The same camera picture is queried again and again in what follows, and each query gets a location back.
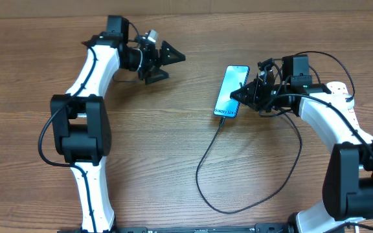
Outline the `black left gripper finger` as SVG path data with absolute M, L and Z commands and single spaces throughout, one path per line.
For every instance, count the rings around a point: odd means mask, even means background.
M 173 48 L 167 41 L 162 41 L 159 55 L 161 65 L 170 65 L 186 60 L 186 56 Z
M 144 81 L 146 85 L 165 80 L 167 78 L 169 78 L 169 74 L 161 69 L 152 69 L 146 71 L 144 74 Z

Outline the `blue Galaxy S24 smartphone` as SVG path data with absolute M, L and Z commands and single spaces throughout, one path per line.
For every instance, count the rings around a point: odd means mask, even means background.
M 226 118 L 236 117 L 240 103 L 231 98 L 231 93 L 245 85 L 249 71 L 250 68 L 246 65 L 227 66 L 214 107 L 214 114 L 216 116 Z

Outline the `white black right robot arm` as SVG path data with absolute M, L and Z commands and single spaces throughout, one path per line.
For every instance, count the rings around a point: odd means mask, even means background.
M 231 98 L 258 112 L 293 112 L 309 124 L 330 151 L 321 200 L 291 214 L 277 232 L 343 232 L 365 228 L 373 219 L 373 136 L 363 131 L 354 112 L 354 91 L 341 82 L 313 82 L 308 52 L 258 64 L 256 78 Z

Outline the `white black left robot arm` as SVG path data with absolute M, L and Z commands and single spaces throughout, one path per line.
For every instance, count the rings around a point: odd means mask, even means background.
M 73 85 L 51 98 L 46 125 L 53 128 L 56 151 L 64 157 L 62 165 L 72 171 L 77 184 L 82 207 L 78 232 L 118 230 L 107 188 L 111 126 L 104 103 L 115 73 L 134 71 L 139 80 L 151 84 L 169 77 L 163 66 L 186 60 L 166 41 L 157 49 L 155 30 L 137 34 L 133 39 L 136 47 L 128 46 L 131 28 L 133 23 L 125 17 L 108 16 L 105 31 L 84 42 L 87 59 Z

